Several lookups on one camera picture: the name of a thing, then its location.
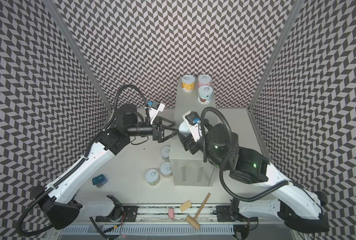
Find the pink labelled can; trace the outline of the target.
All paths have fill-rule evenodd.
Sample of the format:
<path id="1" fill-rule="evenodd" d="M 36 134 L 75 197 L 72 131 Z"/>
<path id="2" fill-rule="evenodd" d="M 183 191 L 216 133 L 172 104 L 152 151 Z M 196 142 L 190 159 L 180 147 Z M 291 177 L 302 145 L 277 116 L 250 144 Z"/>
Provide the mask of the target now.
<path id="1" fill-rule="evenodd" d="M 213 87 L 213 78 L 209 75 L 198 76 L 198 88 L 200 87 Z"/>

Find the yellow labelled can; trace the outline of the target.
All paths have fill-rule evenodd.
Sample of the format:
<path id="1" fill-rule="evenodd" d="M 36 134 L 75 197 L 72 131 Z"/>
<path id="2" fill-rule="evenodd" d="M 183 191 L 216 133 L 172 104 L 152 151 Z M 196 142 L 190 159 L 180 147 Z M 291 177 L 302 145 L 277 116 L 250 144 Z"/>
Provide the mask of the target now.
<path id="1" fill-rule="evenodd" d="M 196 79 L 194 76 L 185 75 L 181 77 L 181 82 L 182 82 L 182 90 L 185 93 L 191 93 L 195 90 Z"/>

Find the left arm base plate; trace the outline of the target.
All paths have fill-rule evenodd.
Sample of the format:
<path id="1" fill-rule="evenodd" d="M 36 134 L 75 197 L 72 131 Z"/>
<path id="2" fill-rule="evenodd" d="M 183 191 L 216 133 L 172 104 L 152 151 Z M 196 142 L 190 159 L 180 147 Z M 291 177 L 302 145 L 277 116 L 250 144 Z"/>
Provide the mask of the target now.
<path id="1" fill-rule="evenodd" d="M 98 223 L 119 223 L 123 222 L 135 222 L 139 206 L 136 205 L 124 205 L 113 195 L 107 195 L 109 204 L 113 204 L 112 210 L 106 215 L 100 215 L 95 217 L 95 221 Z"/>

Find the green labelled front can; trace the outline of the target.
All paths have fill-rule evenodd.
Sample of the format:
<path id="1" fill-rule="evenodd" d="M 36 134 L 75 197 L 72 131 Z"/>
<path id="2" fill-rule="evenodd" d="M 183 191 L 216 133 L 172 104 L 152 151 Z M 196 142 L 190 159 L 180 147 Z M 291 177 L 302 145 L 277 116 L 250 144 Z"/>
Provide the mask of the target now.
<path id="1" fill-rule="evenodd" d="M 158 185 L 159 182 L 160 182 L 160 175 L 159 175 L 158 170 L 156 170 L 156 169 L 149 169 L 149 170 L 146 172 L 145 179 L 146 179 L 147 183 L 148 183 L 150 186 L 156 186 L 156 185 Z"/>

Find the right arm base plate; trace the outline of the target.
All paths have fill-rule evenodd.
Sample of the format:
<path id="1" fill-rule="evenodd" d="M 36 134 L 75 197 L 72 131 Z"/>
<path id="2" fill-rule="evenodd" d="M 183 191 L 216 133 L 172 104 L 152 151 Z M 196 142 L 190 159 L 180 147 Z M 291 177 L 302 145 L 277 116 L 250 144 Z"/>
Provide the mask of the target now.
<path id="1" fill-rule="evenodd" d="M 219 205 L 213 211 L 213 215 L 217 216 L 218 222 L 259 222 L 257 217 L 247 218 L 243 216 L 238 207 L 233 207 L 231 205 Z"/>

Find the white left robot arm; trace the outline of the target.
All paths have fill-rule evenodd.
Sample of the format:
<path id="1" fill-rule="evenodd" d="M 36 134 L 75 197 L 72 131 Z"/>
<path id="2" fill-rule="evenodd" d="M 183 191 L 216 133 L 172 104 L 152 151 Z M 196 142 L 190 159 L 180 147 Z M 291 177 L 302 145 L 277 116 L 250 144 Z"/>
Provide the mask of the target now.
<path id="1" fill-rule="evenodd" d="M 53 228 L 61 230 L 78 218 L 119 218 L 122 204 L 114 196 L 90 202 L 75 200 L 74 197 L 101 166 L 131 143 L 131 137 L 151 136 L 154 141 L 163 143 L 177 135 L 176 123 L 158 116 L 164 108 L 157 101 L 148 102 L 145 108 L 148 120 L 133 104 L 114 110 L 108 125 L 92 140 L 85 155 L 56 180 L 35 190 L 33 196 Z"/>

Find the pink can sideways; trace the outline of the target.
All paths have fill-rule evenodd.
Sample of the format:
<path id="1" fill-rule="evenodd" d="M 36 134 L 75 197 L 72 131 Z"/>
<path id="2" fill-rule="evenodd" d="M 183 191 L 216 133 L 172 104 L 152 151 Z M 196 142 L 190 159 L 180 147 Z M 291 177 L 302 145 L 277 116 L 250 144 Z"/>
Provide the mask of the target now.
<path id="1" fill-rule="evenodd" d="M 187 136 L 191 136 L 192 133 L 191 133 L 191 126 L 186 123 L 185 121 L 183 121 L 180 125 L 179 125 L 179 132 L 180 134 L 182 134 L 184 137 L 187 137 Z"/>

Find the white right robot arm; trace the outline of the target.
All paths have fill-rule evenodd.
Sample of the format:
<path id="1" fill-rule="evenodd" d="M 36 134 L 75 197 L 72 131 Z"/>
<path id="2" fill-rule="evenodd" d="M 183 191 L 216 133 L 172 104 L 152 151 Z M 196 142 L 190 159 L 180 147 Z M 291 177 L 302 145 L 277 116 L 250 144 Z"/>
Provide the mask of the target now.
<path id="1" fill-rule="evenodd" d="M 292 230 L 316 234 L 329 231 L 328 216 L 323 212 L 326 195 L 310 192 L 281 173 L 258 151 L 241 147 L 238 134 L 219 123 L 188 124 L 179 132 L 185 150 L 201 151 L 209 163 L 219 168 L 219 179 L 225 191 L 236 203 L 235 213 L 244 218 L 279 219 Z M 262 187 L 263 191 L 243 197 L 227 186 L 225 172 L 232 180 Z"/>

